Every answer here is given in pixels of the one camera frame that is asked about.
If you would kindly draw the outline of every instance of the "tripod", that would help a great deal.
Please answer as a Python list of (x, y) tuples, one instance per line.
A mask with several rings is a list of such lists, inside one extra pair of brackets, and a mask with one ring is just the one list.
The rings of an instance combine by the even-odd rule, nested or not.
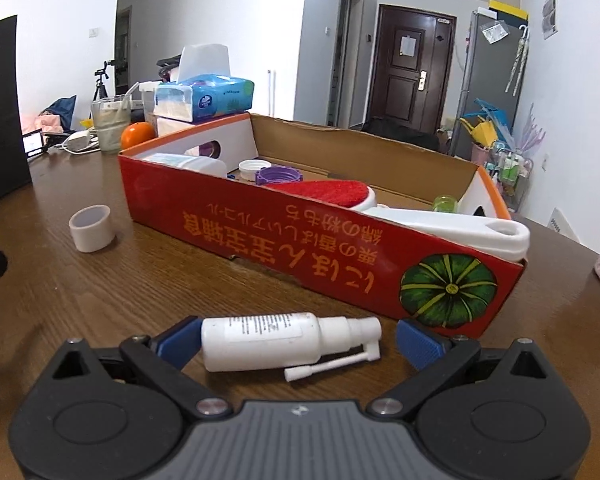
[(111, 61), (105, 61), (104, 67), (99, 70), (96, 70), (96, 72), (93, 74), (98, 78), (98, 80), (96, 81), (96, 91), (93, 93), (93, 101), (109, 97), (109, 95), (107, 94), (107, 87), (104, 85), (102, 78), (104, 77), (106, 79), (109, 79), (109, 75), (107, 75), (107, 66), (115, 65), (115, 59), (112, 59)]

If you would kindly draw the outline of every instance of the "gray ridged panel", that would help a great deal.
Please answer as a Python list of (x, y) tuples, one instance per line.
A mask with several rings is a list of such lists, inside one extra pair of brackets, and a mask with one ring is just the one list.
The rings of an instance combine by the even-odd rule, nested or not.
[(352, 401), (246, 402), (229, 420), (193, 429), (149, 480), (452, 480), (406, 428)]

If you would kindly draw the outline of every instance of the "red brush pad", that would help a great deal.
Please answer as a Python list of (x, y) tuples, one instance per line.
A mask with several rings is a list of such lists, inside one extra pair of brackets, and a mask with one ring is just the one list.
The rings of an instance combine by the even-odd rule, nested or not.
[(364, 202), (369, 194), (366, 184), (357, 180), (312, 180), (266, 184), (264, 187), (342, 207), (357, 206)]

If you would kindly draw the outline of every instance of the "doorway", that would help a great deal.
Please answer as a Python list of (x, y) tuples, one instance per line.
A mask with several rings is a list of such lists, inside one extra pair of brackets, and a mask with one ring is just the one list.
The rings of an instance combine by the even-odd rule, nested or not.
[(340, 0), (327, 126), (348, 128), (358, 68), (364, 0)]
[(387, 117), (425, 133), (440, 127), (456, 18), (380, 6), (367, 120)]
[(131, 32), (131, 7), (116, 15), (114, 52), (116, 59), (116, 95), (129, 90), (129, 54)]

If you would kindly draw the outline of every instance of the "orange fruit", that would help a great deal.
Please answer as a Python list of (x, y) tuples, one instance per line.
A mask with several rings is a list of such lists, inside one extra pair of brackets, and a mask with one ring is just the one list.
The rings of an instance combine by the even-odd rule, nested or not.
[(137, 146), (148, 140), (155, 139), (154, 127), (149, 123), (134, 123), (127, 126), (120, 137), (120, 147), (123, 150)]

